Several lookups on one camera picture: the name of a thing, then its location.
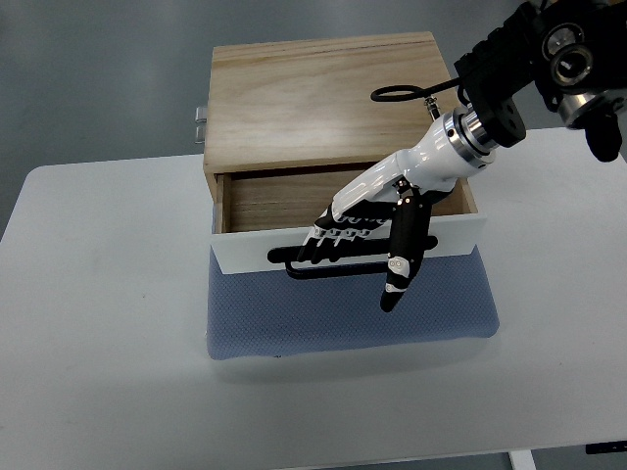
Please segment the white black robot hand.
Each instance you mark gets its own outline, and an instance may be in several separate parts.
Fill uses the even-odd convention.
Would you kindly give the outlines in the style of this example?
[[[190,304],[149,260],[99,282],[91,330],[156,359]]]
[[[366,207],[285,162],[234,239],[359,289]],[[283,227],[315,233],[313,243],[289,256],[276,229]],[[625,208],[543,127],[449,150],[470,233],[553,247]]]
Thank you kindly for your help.
[[[433,207],[459,179],[491,164],[497,146],[473,111],[456,109],[436,118],[417,144],[386,157],[333,196],[297,260],[335,261],[389,222],[380,307],[391,311],[421,267]]]

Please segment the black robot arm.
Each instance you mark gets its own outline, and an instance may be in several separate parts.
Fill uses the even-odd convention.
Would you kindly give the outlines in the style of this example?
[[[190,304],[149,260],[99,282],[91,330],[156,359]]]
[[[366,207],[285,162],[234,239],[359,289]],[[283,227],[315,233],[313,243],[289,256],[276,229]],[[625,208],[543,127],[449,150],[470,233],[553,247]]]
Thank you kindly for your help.
[[[534,83],[546,108],[565,127],[581,129],[601,162],[617,159],[626,110],[626,4],[623,1],[527,1],[455,63],[457,78],[420,88],[392,85],[370,95],[375,102],[426,98],[456,88],[478,118],[477,150],[510,148],[526,136],[512,97]]]

